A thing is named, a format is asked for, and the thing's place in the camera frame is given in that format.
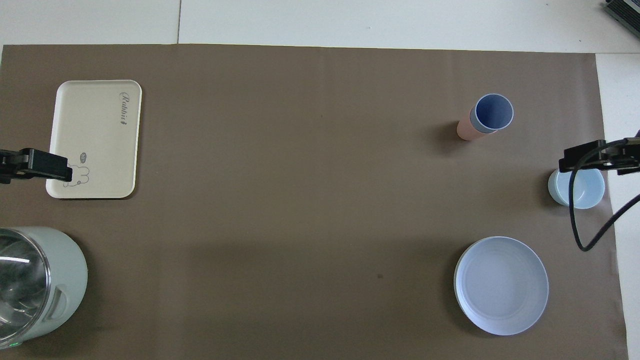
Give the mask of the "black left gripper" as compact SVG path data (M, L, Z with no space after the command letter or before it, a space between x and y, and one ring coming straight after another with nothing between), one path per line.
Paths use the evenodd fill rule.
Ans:
M24 168L23 178L41 178L71 182L73 169L67 167L67 158L54 153L44 152L34 148L21 150L0 150L0 183L8 185L12 179L21 178L19 174Z

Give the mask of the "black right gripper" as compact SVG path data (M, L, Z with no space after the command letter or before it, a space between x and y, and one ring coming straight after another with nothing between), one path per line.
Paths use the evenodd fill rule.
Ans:
M597 153L585 160L589 152L607 145L603 153ZM578 170L615 170L618 176L634 174L640 171L640 137L624 137L606 143L605 140L594 140L582 145L572 146L564 150L558 160L560 173L571 173Z

